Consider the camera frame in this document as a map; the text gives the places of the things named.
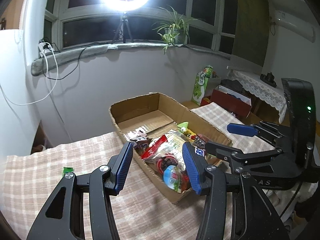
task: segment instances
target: checkered tablecloth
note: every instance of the checkered tablecloth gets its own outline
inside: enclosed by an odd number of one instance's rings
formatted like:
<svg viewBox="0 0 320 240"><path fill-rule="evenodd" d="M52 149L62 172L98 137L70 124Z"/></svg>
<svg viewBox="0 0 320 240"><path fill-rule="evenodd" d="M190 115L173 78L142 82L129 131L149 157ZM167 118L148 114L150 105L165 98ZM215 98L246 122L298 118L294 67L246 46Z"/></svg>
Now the checkered tablecloth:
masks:
<svg viewBox="0 0 320 240"><path fill-rule="evenodd" d="M245 153L272 149L257 137L229 134L227 124L241 122L214 103L193 111L231 138L233 146ZM119 153L122 145L112 132L30 156L8 156L3 184L4 208L1 211L13 230L22 240L26 239L42 205L60 181L63 167L73 167L76 175L90 173L107 164L111 156ZM230 196L228 193L224 239L230 239ZM111 197L119 236L130 240L194 240L202 219L204 200L203 196L192 192L177 204L170 203L134 160L124 190L119 196ZM86 239L92 239L87 194L84 197L84 229Z"/></svg>

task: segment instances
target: cardboard box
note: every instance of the cardboard box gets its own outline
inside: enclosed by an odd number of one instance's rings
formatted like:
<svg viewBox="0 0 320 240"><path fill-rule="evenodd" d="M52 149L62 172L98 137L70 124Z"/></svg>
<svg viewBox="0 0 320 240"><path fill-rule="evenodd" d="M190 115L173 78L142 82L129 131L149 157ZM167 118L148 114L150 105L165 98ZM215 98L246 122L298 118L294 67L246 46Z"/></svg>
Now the cardboard box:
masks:
<svg viewBox="0 0 320 240"><path fill-rule="evenodd" d="M110 107L109 112L116 132L123 142L127 141L126 134L138 127L143 127L149 137L159 137L170 129L176 128L175 123L189 122L188 128L193 132L202 133L212 141L228 146L232 145L227 136L206 120L174 99L160 93L150 93L115 103ZM192 190L189 189L183 193L175 192L167 187L162 178L135 151L133 158L170 202L176 203ZM214 164L219 165L220 163L221 161L218 160Z"/></svg>
<svg viewBox="0 0 320 240"><path fill-rule="evenodd" d="M198 106L201 104L202 98L211 96L212 91L221 83L221 78L207 78L197 74L195 87L192 93L191 101L195 102Z"/></svg>
<svg viewBox="0 0 320 240"><path fill-rule="evenodd" d="M222 85L219 85L217 89L213 90L210 101L241 117L247 117L251 110L250 98Z"/></svg>

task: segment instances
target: tripod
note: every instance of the tripod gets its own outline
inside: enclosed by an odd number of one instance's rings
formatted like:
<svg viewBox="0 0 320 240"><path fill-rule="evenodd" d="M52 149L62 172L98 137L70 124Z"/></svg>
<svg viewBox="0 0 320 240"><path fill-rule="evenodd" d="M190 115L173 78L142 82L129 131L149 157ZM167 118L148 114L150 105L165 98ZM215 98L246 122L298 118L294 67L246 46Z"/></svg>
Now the tripod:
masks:
<svg viewBox="0 0 320 240"><path fill-rule="evenodd" d="M113 40L112 40L111 44L114 44L115 41L119 39L120 29L121 29L121 27L124 29L124 24L127 26L127 30L128 30L131 42L132 43L134 42L133 38L132 38L132 35L131 35L130 27L129 27L128 17L126 16L126 13L123 13L123 15L120 17L120 23L119 23L119 26L118 26L118 28L116 30L116 34L113 37ZM125 37L124 37L124 31L122 32L122 37L123 37L123 43L125 43L126 40L125 40Z"/></svg>

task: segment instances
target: potted plant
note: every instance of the potted plant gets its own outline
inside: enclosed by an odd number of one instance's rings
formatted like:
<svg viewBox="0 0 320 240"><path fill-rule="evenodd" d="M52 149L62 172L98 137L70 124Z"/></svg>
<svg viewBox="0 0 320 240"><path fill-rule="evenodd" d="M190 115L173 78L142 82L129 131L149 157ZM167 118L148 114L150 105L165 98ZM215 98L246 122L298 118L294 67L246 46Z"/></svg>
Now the potted plant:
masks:
<svg viewBox="0 0 320 240"><path fill-rule="evenodd" d="M183 15L178 17L177 11L173 9L171 6L170 8L172 9L172 12L162 7L159 8L167 11L169 14L168 21L160 22L160 26L154 29L158 32L162 40L166 43L166 46L164 47L164 53L166 53L170 45L174 46L176 44L183 44L186 37L189 39L189 31L187 25L190 21L197 19L184 20ZM159 31L163 29L165 31L165 34L159 33Z"/></svg>

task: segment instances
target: cloth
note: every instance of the cloth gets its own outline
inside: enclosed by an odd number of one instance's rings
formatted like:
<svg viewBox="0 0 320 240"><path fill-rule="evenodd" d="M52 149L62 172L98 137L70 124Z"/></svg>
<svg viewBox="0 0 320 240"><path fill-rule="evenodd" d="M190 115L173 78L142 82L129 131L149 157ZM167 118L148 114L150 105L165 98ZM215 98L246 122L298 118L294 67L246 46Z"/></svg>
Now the cloth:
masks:
<svg viewBox="0 0 320 240"><path fill-rule="evenodd" d="M244 153L272 149L257 137L229 134L227 124L241 122L215 103L193 111L225 133L234 142L233 146ZM112 132L30 156L8 156L2 212L13 230L22 240L26 239L38 212L61 180L63 167L73 167L76 175L90 173L107 164L111 156L119 153L122 145L116 133ZM230 171L226 163L221 168ZM192 191L177 204L170 203L134 160L124 189L119 196L111 196L119 236L130 240L194 240L202 219L204 201L204 196L197 196ZM232 196L227 193L225 240L230 239L231 224ZM84 230L86 239L92 239L87 194L84 196Z"/></svg>
<svg viewBox="0 0 320 240"><path fill-rule="evenodd" d="M271 87L260 80L260 77L254 73L232 70L230 71L228 78L231 80L238 80L245 90L278 110L279 123L283 122L285 112L287 111L287 102L283 90L279 87Z"/></svg>
<svg viewBox="0 0 320 240"><path fill-rule="evenodd" d="M166 46L166 44L163 44L163 43L137 43L137 42L125 43L125 44L118 43L118 44L104 44L104 45L88 45L89 48L85 49L85 51L81 54L80 58L87 58L87 57L101 55L101 54L106 53L109 49L122 50L122 49L130 49L130 48L137 48L137 47L139 47L139 48L141 48L141 47L142 48L154 48L154 47L163 48L164 46ZM214 54L214 55L221 56L220 54L218 54L215 51L209 51L206 49L197 49L197 48L190 47L186 44L178 44L175 46L188 48L188 49L198 51L198 52L204 52L204 53L208 53L208 54ZM81 51L85 47L86 46L83 46L81 48L66 49L66 50L62 51L61 53L55 53L58 67L78 60L78 57L79 57ZM48 60L49 70L55 69L56 63L54 61L53 55L48 55L47 60ZM37 59L31 64L31 74L33 76L42 75L43 74L42 69L44 70L44 72L46 72L46 63L45 63L44 58Z"/></svg>

